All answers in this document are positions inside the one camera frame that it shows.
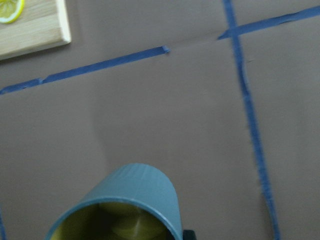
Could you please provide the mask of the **lemon slice one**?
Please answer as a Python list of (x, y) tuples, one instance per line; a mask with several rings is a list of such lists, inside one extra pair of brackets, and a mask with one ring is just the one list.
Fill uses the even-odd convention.
[(24, 0), (1, 0), (0, 23), (11, 24), (16, 21), (25, 7)]

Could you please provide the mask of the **teal mug yellow inside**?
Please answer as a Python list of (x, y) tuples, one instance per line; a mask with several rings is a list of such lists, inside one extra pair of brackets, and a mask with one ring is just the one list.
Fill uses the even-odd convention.
[(195, 240), (183, 229), (178, 196), (159, 169), (131, 163), (113, 171), (52, 225), (47, 240)]

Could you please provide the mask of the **wooden cutting board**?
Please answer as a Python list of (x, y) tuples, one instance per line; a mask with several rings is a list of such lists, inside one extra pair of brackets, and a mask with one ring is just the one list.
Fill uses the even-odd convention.
[(0, 59), (63, 46), (71, 41), (65, 0), (26, 0), (15, 21), (0, 24)]

